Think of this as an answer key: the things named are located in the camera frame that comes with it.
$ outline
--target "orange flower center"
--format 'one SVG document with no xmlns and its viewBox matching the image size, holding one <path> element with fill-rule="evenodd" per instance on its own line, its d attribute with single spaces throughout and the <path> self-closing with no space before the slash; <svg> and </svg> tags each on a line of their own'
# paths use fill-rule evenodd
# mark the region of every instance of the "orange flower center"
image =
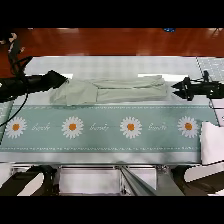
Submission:
<svg viewBox="0 0 224 224">
<path fill-rule="evenodd" d="M 70 129 L 71 131 L 74 131 L 74 130 L 76 129 L 76 124 L 70 124 L 70 125 L 69 125 L 69 129 Z"/>
<path fill-rule="evenodd" d="M 128 130 L 133 131 L 135 129 L 134 124 L 128 124 Z"/>
<path fill-rule="evenodd" d="M 14 124 L 14 125 L 12 126 L 12 129 L 13 129 L 13 131 L 17 131 L 17 130 L 19 130 L 19 124 Z"/>
<path fill-rule="evenodd" d="M 190 123 L 186 123 L 186 124 L 185 124 L 185 128 L 186 128 L 187 130 L 191 130 L 191 129 L 192 129 L 192 124 L 190 124 Z"/>
</svg>

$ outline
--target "red floor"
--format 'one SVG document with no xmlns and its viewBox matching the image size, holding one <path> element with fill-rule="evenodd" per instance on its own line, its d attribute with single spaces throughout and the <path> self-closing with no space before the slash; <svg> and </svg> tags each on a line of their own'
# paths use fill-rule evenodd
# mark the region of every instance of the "red floor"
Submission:
<svg viewBox="0 0 224 224">
<path fill-rule="evenodd" d="M 25 56 L 160 55 L 224 57 L 224 31 L 214 28 L 17 28 Z M 10 76 L 0 45 L 0 77 Z"/>
</svg>

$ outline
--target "white flower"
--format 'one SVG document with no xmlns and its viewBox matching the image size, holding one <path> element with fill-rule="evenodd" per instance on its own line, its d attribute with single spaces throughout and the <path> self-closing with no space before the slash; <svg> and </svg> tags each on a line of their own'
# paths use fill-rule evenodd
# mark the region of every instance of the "white flower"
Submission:
<svg viewBox="0 0 224 224">
<path fill-rule="evenodd" d="M 188 138 L 194 138 L 198 134 L 198 125 L 194 118 L 182 117 L 178 122 L 178 130 L 182 131 L 182 135 Z"/>
<path fill-rule="evenodd" d="M 82 134 L 83 130 L 83 122 L 78 117 L 69 117 L 63 122 L 62 131 L 64 132 L 63 135 L 66 135 L 66 138 L 70 137 L 75 138 Z"/>
<path fill-rule="evenodd" d="M 126 135 L 126 138 L 135 138 L 141 134 L 142 125 L 140 121 L 134 117 L 126 117 L 123 119 L 120 125 L 120 131 L 123 131 L 123 135 Z"/>
<path fill-rule="evenodd" d="M 5 129 L 6 135 L 8 135 L 8 138 L 17 138 L 23 134 L 23 131 L 26 130 L 26 127 L 27 125 L 25 119 L 22 117 L 15 117 L 7 124 Z"/>
</svg>

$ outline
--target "towel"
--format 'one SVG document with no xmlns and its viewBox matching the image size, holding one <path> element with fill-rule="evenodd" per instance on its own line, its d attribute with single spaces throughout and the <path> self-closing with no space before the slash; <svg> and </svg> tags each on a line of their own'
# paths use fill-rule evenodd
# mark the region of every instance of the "towel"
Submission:
<svg viewBox="0 0 224 224">
<path fill-rule="evenodd" d="M 200 141 L 202 164 L 224 160 L 224 127 L 202 122 Z"/>
<path fill-rule="evenodd" d="M 149 98 L 163 98 L 167 95 L 165 81 L 161 75 L 107 80 L 72 79 L 52 91 L 53 105 L 80 105 L 109 102 L 142 101 Z"/>
</svg>

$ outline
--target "white cloth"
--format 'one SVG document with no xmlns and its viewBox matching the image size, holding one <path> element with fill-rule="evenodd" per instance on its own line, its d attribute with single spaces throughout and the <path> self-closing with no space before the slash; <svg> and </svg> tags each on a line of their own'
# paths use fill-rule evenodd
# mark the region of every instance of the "white cloth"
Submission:
<svg viewBox="0 0 224 224">
<path fill-rule="evenodd" d="M 202 164 L 224 160 L 224 127 L 202 122 L 200 140 Z"/>
</svg>

